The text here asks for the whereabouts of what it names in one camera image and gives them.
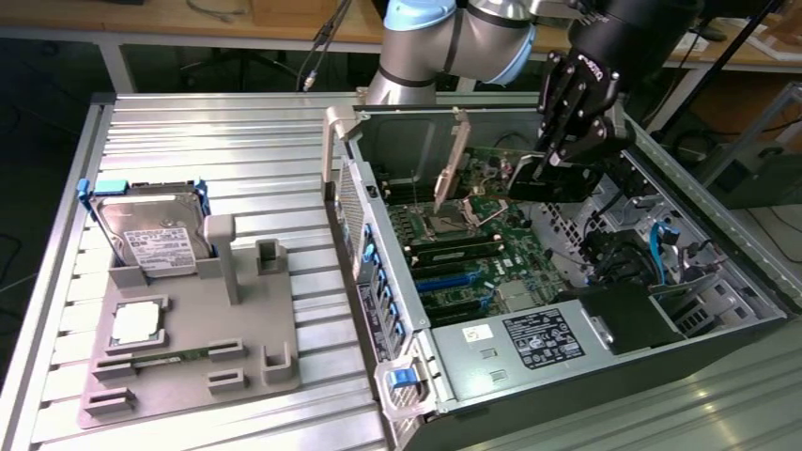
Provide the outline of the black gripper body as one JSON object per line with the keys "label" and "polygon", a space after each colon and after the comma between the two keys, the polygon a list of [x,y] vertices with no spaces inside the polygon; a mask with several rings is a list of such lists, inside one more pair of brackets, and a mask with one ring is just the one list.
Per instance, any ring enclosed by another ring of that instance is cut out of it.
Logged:
{"label": "black gripper body", "polygon": [[587,119],[663,64],[699,12],[699,1],[570,1],[582,17],[567,29],[570,49],[546,58],[539,112],[571,104]]}

